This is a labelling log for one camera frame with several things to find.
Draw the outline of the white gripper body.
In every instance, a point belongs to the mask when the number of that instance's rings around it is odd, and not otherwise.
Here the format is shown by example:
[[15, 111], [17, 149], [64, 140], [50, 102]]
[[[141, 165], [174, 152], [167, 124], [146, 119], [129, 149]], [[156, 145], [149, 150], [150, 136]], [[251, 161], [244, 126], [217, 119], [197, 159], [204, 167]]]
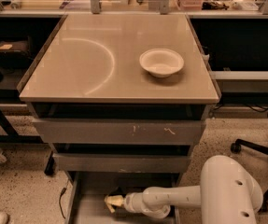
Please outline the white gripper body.
[[124, 208], [130, 213], [142, 212], [142, 194], [139, 192], [129, 193], [125, 196], [123, 201]]

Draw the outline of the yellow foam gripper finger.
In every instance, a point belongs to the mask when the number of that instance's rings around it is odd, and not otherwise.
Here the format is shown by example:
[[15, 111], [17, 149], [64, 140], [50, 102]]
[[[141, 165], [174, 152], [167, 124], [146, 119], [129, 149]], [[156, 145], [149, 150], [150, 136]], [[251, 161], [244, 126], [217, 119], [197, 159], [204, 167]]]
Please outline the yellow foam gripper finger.
[[111, 206], [123, 206], [124, 198], [121, 195], [108, 196], [106, 202]]

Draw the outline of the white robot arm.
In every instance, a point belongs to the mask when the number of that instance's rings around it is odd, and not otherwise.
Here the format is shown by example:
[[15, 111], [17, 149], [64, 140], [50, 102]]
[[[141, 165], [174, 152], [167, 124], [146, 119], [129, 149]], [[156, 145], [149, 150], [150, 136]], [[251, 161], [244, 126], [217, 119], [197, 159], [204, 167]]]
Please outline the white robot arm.
[[263, 193], [254, 177], [237, 161], [217, 155], [201, 171], [198, 186], [149, 187], [142, 192], [107, 195], [110, 211], [118, 207], [135, 214], [163, 219], [171, 208], [199, 207], [202, 224], [257, 224]]

